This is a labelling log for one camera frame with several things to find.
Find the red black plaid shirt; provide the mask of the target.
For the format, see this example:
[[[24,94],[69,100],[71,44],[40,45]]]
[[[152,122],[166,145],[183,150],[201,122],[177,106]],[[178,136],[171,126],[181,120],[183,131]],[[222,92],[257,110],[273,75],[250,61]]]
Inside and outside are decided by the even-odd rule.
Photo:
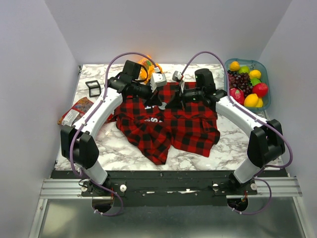
[[[107,122],[116,127],[155,165],[164,165],[170,147],[208,157],[219,142],[217,113],[203,103],[185,109],[146,107],[140,98],[127,97]]]

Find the black square frame brooch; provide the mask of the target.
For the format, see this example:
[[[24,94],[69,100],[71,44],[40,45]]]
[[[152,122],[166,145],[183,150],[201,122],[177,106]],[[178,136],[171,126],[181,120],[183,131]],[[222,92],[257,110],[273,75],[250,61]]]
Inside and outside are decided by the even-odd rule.
[[[85,84],[88,87],[90,98],[101,95],[101,86],[97,80],[86,81]]]

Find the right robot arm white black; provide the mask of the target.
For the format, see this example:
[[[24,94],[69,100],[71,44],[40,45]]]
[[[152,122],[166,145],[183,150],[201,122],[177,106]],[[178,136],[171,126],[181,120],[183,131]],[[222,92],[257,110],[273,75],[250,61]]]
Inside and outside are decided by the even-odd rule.
[[[209,69],[195,71],[196,87],[193,89],[185,87],[183,75],[179,71],[174,72],[172,79],[179,87],[167,103],[168,109],[183,109],[187,103],[202,102],[205,107],[229,119],[249,137],[247,159],[226,182],[231,193],[239,194],[245,190],[246,183],[285,152],[280,122],[275,119],[266,121],[235,103],[226,91],[216,88]]]

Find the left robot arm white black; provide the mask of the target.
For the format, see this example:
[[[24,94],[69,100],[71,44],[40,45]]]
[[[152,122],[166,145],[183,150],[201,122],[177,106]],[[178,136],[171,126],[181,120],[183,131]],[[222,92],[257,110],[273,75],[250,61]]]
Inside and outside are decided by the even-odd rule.
[[[71,163],[77,176],[85,175],[93,183],[99,196],[109,192],[108,173],[98,161],[99,150],[95,143],[102,125],[119,107],[125,97],[138,96],[146,105],[161,106],[158,88],[166,84],[166,77],[156,65],[147,84],[140,80],[142,65],[126,61],[122,72],[106,82],[105,89],[88,111],[73,125],[64,124],[60,131],[61,154]]]

